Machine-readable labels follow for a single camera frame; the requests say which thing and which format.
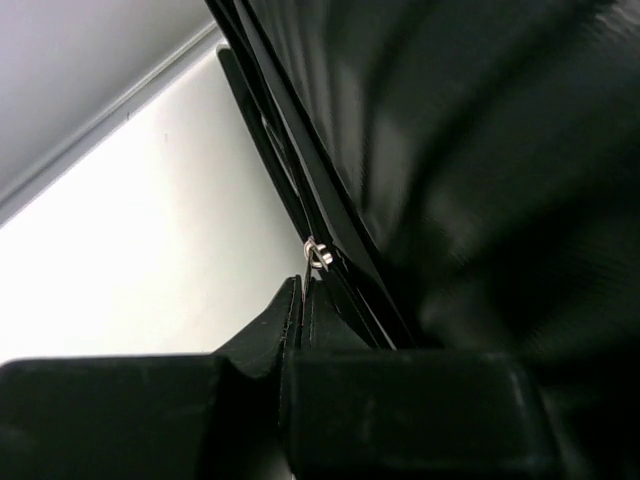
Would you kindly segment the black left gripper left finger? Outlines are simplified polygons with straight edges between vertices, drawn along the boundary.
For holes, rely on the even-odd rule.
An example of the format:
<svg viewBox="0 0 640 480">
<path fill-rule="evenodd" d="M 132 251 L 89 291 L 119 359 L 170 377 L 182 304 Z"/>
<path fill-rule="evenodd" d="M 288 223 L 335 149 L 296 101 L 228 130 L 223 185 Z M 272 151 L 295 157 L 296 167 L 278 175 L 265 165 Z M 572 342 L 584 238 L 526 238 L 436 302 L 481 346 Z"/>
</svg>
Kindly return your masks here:
<svg viewBox="0 0 640 480">
<path fill-rule="evenodd" d="M 23 359 L 1 369 L 5 479 L 287 479 L 278 433 L 301 280 L 211 353 Z"/>
</svg>

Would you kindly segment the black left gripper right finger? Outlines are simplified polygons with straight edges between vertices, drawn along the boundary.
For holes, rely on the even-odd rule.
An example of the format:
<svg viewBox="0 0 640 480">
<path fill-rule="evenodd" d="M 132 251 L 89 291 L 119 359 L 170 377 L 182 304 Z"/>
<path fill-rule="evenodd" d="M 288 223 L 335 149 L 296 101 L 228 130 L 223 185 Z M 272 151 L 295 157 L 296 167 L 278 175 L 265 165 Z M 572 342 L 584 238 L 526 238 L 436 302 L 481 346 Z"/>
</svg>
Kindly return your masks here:
<svg viewBox="0 0 640 480">
<path fill-rule="evenodd" d="M 326 287 L 306 293 L 283 362 L 281 428 L 298 479 L 560 479 L 536 384 L 511 357 L 368 348 Z"/>
</svg>

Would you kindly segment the black hard-shell suitcase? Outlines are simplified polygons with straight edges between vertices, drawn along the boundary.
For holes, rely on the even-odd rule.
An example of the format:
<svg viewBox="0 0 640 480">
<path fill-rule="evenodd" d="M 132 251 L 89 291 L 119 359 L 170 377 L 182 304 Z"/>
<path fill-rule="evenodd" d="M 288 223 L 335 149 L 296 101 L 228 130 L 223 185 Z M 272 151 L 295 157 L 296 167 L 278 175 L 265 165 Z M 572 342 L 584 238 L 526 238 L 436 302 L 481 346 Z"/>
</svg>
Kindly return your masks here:
<svg viewBox="0 0 640 480">
<path fill-rule="evenodd" d="M 639 5 L 212 1 L 412 346 L 535 375 L 569 479 L 639 475 Z"/>
</svg>

